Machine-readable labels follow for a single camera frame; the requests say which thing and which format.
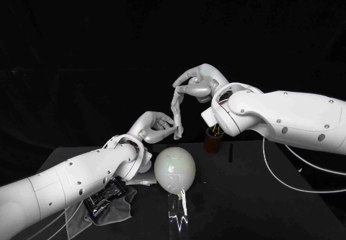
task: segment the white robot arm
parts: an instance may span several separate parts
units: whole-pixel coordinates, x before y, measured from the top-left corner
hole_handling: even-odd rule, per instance
[[[204,120],[210,127],[220,124],[233,137],[254,130],[273,142],[346,155],[345,101],[312,93],[264,93],[247,84],[230,83],[210,64],[188,70],[174,87],[211,100]]]
[[[163,140],[178,130],[174,123],[162,112],[148,111],[129,133],[114,136],[103,148],[0,187],[0,240],[96,194],[114,174],[132,180],[152,158],[142,141]]]

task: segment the cable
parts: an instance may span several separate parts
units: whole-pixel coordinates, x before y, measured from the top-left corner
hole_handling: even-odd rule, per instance
[[[34,239],[44,231],[45,229],[57,222],[57,220],[61,218],[61,216],[65,214],[68,208],[65,209],[65,211],[63,212],[63,214],[58,216],[58,218],[27,239],[31,240]]]
[[[315,167],[316,169],[325,171],[325,172],[329,172],[332,174],[339,174],[339,175],[345,175],[346,176],[346,173],[345,172],[339,172],[339,171],[332,171],[332,170],[328,170],[316,165],[313,165],[309,161],[306,161],[298,154],[296,152],[292,150],[292,148],[286,145],[286,147],[289,148],[290,152],[296,155],[296,157],[306,163],[309,164],[312,167]]]
[[[287,185],[280,179],[279,177],[276,176],[276,174],[273,173],[273,170],[270,168],[270,165],[267,163],[267,158],[266,158],[266,137],[263,137],[263,157],[264,157],[264,162],[266,162],[266,165],[267,165],[267,168],[269,168],[269,171],[272,173],[272,175],[275,176],[275,178],[292,189],[300,191],[300,192],[306,192],[306,193],[313,193],[313,194],[332,194],[332,193],[341,193],[341,192],[346,192],[346,189],[342,189],[342,190],[335,190],[335,191],[311,191],[311,190],[305,190],[305,189],[299,189],[290,185]]]
[[[76,216],[76,214],[77,214],[77,212],[78,212],[78,209],[80,209],[80,207],[81,207],[83,203],[84,203],[84,201],[81,201],[81,204],[80,204],[80,206],[78,206],[78,208],[77,208],[77,210],[76,210],[76,212],[74,212],[74,215],[73,215],[73,217]],[[51,240],[51,239],[54,238],[54,236],[58,234],[58,232],[60,232],[60,231],[64,229],[64,227],[65,227],[65,226],[67,226],[67,224],[70,223],[70,221],[71,221],[73,217],[70,218],[70,220],[67,221],[67,223],[64,224],[64,226],[61,227],[61,229],[57,231],[57,233],[52,235],[52,237],[51,237],[48,240]]]

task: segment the black table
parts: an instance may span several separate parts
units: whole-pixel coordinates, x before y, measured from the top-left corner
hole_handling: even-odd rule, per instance
[[[263,141],[224,142],[218,154],[210,155],[202,143],[184,143],[195,159],[197,177],[187,192],[189,237],[210,239],[305,239],[339,240],[346,228],[321,196],[286,187],[273,177],[264,162]],[[155,144],[159,153],[166,144]],[[97,147],[61,147],[51,154],[40,172]],[[292,186],[312,187],[283,155],[266,141],[269,165]],[[129,220],[103,227],[91,226],[76,240],[171,239],[168,192],[159,184],[136,185]],[[27,239],[57,218],[54,214],[14,239]],[[65,224],[63,217],[37,239],[48,239]],[[54,239],[68,239],[64,229]]]

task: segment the gray towel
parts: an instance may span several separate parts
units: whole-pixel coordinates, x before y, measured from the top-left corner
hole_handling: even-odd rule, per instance
[[[65,212],[65,221],[71,219],[80,204],[81,207],[74,215],[74,218],[67,224],[68,240],[73,239],[93,224],[96,224],[97,226],[103,226],[130,219],[132,218],[130,202],[133,201],[136,194],[138,190],[132,186],[127,186],[126,193],[119,199],[116,199],[109,204],[109,208],[103,211],[97,221],[93,219],[90,215],[84,203],[81,204],[81,202],[78,202],[76,205],[73,205]]]

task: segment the egg-shaped object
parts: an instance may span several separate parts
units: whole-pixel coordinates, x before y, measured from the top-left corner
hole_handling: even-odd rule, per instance
[[[165,190],[176,195],[191,188],[197,175],[192,154],[182,147],[166,148],[155,161],[155,176]]]

